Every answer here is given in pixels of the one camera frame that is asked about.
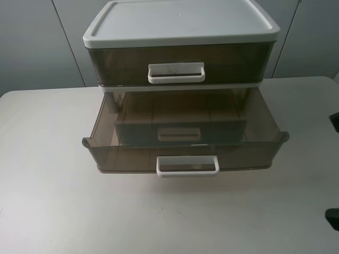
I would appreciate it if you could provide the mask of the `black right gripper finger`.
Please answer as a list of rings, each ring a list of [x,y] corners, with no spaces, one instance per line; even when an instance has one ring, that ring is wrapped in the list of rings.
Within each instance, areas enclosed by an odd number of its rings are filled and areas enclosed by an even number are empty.
[[[325,218],[329,224],[338,224],[339,222],[339,208],[329,208],[325,212]]]

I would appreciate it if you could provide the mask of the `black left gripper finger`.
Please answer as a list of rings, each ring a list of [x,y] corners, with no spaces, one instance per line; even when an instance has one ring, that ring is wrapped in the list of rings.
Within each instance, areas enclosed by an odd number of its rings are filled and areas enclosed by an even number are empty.
[[[329,119],[332,123],[339,123],[339,112],[330,115]]]

